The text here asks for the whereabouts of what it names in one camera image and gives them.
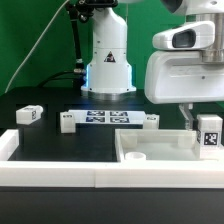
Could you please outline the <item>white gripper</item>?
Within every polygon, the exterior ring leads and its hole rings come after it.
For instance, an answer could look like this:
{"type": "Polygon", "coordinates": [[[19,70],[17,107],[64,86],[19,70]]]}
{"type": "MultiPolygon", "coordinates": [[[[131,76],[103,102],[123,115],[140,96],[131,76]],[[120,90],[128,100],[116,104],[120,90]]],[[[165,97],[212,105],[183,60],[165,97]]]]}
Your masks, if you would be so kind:
{"type": "Polygon", "coordinates": [[[203,63],[198,51],[156,51],[147,63],[144,91],[154,104],[181,103],[185,129],[192,130],[192,103],[224,101],[224,64],[203,63]]]}

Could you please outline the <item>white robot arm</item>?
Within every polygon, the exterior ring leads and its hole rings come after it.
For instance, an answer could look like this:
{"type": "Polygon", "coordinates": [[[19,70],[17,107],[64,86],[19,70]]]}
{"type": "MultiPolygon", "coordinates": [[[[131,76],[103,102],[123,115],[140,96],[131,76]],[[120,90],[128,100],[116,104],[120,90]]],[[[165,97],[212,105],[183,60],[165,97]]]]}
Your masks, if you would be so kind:
{"type": "MultiPolygon", "coordinates": [[[[177,103],[185,127],[193,127],[190,105],[224,101],[224,0],[160,0],[185,23],[153,36],[156,51],[145,76],[145,96],[154,104],[177,103]]],[[[116,100],[136,88],[126,59],[127,24],[112,0],[87,0],[93,9],[93,57],[82,91],[116,100]]]]}

